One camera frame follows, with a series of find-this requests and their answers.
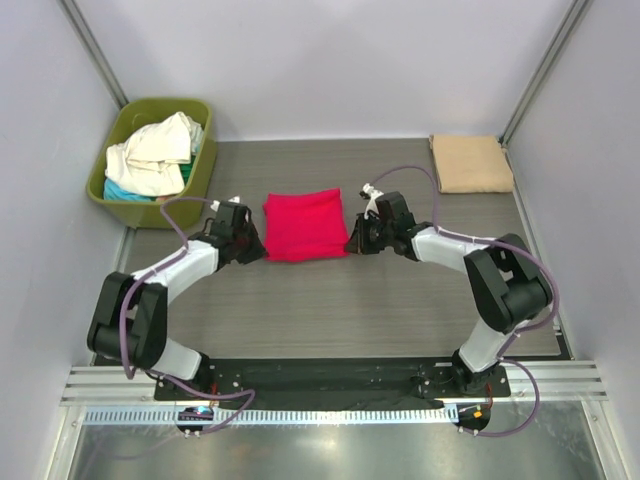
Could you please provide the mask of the red t shirt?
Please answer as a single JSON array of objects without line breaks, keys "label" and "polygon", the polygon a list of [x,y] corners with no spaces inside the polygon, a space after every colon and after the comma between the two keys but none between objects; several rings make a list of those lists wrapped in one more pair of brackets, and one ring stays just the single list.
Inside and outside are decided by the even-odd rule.
[{"label": "red t shirt", "polygon": [[269,193],[263,210],[268,261],[298,263],[348,256],[339,188],[301,195]]}]

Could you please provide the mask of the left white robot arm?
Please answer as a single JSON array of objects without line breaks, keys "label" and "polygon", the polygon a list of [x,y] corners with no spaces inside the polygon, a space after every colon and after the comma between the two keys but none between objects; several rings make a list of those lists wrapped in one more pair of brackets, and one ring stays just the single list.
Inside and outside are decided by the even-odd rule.
[{"label": "left white robot arm", "polygon": [[191,236],[161,207],[161,214],[180,235],[181,247],[132,274],[110,273],[87,334],[89,350],[120,361],[129,379],[135,370],[143,370],[162,377],[193,400],[215,397],[210,359],[169,337],[169,305],[223,267],[233,262],[247,265],[266,255],[251,209],[239,197],[201,201],[213,216]]}]

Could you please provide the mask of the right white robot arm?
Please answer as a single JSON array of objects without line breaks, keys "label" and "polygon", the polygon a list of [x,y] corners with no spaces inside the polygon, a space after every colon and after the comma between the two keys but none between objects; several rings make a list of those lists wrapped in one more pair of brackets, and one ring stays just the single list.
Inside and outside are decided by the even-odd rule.
[{"label": "right white robot arm", "polygon": [[515,234],[467,238],[429,222],[416,222],[397,191],[383,193],[367,184],[360,196],[368,203],[356,216],[344,247],[347,253],[373,255],[391,248],[411,261],[437,264],[467,276],[479,320],[452,355],[450,380],[458,393],[476,394],[488,383],[518,328],[526,327],[554,300],[542,268]]}]

